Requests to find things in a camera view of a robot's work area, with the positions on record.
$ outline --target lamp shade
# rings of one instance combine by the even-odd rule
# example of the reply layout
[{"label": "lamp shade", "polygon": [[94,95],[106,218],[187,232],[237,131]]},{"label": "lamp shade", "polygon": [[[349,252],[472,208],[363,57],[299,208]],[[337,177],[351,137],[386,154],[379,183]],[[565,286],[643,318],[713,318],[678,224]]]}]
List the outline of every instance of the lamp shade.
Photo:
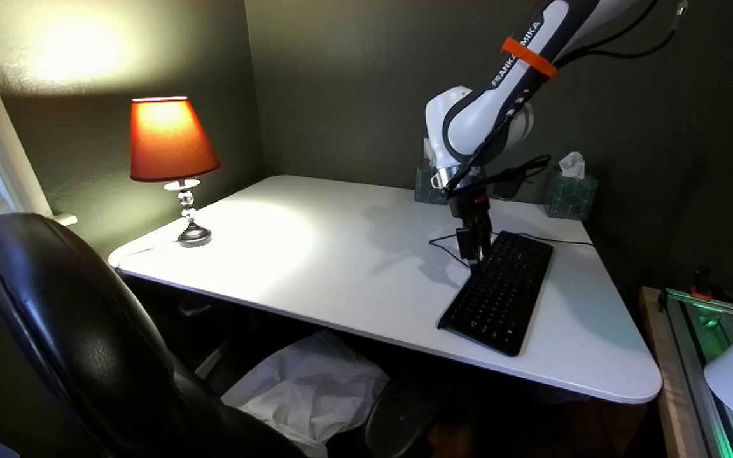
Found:
[{"label": "lamp shade", "polygon": [[218,168],[186,98],[136,98],[130,109],[131,182],[179,182]]}]

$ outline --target table lamp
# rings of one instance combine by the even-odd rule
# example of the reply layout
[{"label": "table lamp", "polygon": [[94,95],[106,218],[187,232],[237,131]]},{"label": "table lamp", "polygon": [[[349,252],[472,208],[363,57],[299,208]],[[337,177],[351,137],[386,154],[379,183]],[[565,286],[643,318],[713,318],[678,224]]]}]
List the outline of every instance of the table lamp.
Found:
[{"label": "table lamp", "polygon": [[179,213],[187,221],[177,238],[186,248],[211,239],[211,232],[193,221],[193,177],[218,168],[214,149],[186,98],[134,98],[130,115],[130,160],[131,182],[171,182],[162,189],[176,192]]}]

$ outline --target office chair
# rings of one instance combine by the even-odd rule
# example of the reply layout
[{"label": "office chair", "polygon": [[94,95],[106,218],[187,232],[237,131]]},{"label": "office chair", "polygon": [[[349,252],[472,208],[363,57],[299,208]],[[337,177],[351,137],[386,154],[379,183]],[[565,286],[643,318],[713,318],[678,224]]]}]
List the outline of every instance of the office chair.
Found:
[{"label": "office chair", "polygon": [[[209,394],[118,276],[52,218],[0,213],[0,313],[32,370],[111,456],[299,456]],[[434,418],[426,398],[389,381],[363,428],[368,451],[409,451]]]}]

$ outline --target keyboard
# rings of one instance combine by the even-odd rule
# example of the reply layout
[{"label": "keyboard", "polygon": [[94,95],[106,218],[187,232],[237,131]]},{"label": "keyboard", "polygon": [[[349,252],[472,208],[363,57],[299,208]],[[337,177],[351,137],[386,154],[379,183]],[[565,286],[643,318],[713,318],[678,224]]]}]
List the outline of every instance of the keyboard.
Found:
[{"label": "keyboard", "polygon": [[438,328],[515,357],[536,306],[550,254],[550,245],[500,232],[440,316]]}]

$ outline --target desk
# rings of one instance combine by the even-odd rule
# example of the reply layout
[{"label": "desk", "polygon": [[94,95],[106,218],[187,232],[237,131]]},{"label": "desk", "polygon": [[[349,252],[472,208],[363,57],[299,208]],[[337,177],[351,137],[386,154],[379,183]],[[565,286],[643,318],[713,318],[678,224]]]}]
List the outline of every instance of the desk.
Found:
[{"label": "desk", "polygon": [[659,370],[577,221],[491,201],[493,229],[555,245],[515,358],[434,328],[467,271],[426,245],[453,234],[444,207],[411,192],[274,177],[205,207],[211,245],[176,245],[183,221],[111,252],[118,276],[225,299],[267,313],[397,343],[499,375],[624,404],[649,402]]}]

